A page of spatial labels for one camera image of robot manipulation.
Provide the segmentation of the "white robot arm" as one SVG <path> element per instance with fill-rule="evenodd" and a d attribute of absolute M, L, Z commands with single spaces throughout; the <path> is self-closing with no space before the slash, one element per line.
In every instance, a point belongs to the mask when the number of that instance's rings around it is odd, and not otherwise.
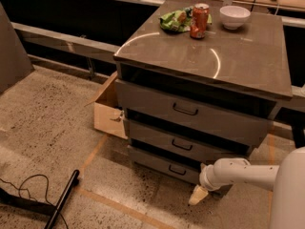
<path fill-rule="evenodd" d="M 204 165 L 189 204 L 196 205 L 211 191 L 236 183 L 273 192 L 269 229 L 305 229 L 304 147 L 290 152 L 279 165 L 253 165 L 239 157 Z"/>

